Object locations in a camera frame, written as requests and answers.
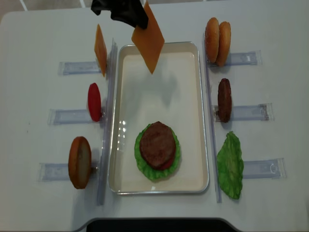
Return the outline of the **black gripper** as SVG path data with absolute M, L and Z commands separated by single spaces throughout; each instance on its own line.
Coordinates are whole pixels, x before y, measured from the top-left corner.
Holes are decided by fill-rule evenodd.
M 91 10 L 100 15 L 101 11 L 110 11 L 112 19 L 122 19 L 132 27 L 147 29 L 148 16 L 139 0 L 93 0 Z

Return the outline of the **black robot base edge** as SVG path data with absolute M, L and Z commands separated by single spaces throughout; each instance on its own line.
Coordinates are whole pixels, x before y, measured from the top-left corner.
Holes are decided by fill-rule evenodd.
M 216 219 L 104 219 L 87 225 L 88 232 L 234 232 Z

